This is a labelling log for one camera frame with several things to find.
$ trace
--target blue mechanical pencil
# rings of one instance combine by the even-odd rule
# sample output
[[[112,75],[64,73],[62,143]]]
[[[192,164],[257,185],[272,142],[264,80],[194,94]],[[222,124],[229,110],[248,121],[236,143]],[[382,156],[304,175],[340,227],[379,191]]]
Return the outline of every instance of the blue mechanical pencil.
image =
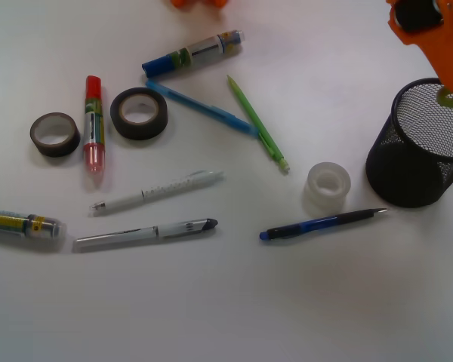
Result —
[[[349,224],[351,222],[361,221],[373,217],[376,213],[383,213],[387,209],[369,209],[354,211],[353,213],[342,213],[341,215],[325,217],[323,219],[300,222],[298,224],[282,226],[260,233],[261,240],[288,239],[298,235],[313,232],[314,230],[331,228],[333,226]]]
[[[245,121],[242,121],[241,119],[238,119],[231,113],[225,112],[222,109],[214,106],[207,106],[203,103],[198,102],[197,100],[184,96],[181,93],[155,83],[154,81],[147,81],[146,86],[149,89],[158,92],[164,97],[176,100],[177,102],[195,109],[196,111],[203,113],[204,115],[217,119],[218,121],[230,126],[231,128],[258,138],[258,128]]]

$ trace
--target black mesh pen cup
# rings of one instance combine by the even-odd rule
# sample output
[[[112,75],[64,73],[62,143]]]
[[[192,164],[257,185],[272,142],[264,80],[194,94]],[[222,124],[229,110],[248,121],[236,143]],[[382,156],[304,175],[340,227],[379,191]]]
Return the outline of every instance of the black mesh pen cup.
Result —
[[[369,152],[369,183],[390,204],[427,206],[453,183],[453,108],[437,103],[441,88],[438,78],[404,87]]]

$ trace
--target clear tape roll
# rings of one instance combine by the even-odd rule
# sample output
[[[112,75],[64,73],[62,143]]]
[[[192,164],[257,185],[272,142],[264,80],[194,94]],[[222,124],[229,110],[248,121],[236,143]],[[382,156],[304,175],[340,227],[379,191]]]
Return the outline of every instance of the clear tape roll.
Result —
[[[342,166],[322,162],[310,170],[304,191],[307,202],[316,206],[313,213],[329,216],[342,210],[350,187],[350,176]]]

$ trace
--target white pen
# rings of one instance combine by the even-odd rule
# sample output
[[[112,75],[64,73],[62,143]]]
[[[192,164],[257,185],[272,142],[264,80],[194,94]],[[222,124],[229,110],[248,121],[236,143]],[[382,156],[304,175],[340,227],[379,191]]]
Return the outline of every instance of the white pen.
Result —
[[[136,195],[131,195],[125,198],[114,201],[101,201],[91,206],[93,211],[111,211],[114,209],[122,209],[132,207],[146,202],[148,199],[161,196],[168,196],[178,192],[187,191],[197,187],[203,187],[212,183],[223,176],[223,171],[198,171],[192,173],[183,179],[171,181],[169,184],[155,186],[151,189],[141,190]]]
[[[113,232],[111,234],[80,238],[74,242],[74,251],[80,253],[84,247],[99,247],[109,244],[125,243],[142,239],[173,238],[191,234],[199,234],[212,230],[218,225],[215,219],[201,219],[174,224],[158,225],[151,228]]]

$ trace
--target black tape roll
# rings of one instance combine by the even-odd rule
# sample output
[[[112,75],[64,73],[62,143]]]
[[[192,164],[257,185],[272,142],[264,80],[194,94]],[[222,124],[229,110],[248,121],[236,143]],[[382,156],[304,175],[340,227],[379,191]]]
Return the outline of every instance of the black tape roll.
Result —
[[[128,106],[143,104],[146,98],[152,100],[156,113],[148,121],[134,123],[126,119],[124,111]],[[111,105],[111,119],[116,130],[130,140],[149,140],[158,136],[168,124],[168,107],[165,98],[149,88],[132,88],[119,94]]]
[[[47,134],[60,132],[67,138],[60,143],[43,143],[40,139]],[[74,120],[64,113],[48,113],[33,122],[30,128],[30,138],[35,146],[45,156],[61,157],[72,153],[81,142],[81,135]]]

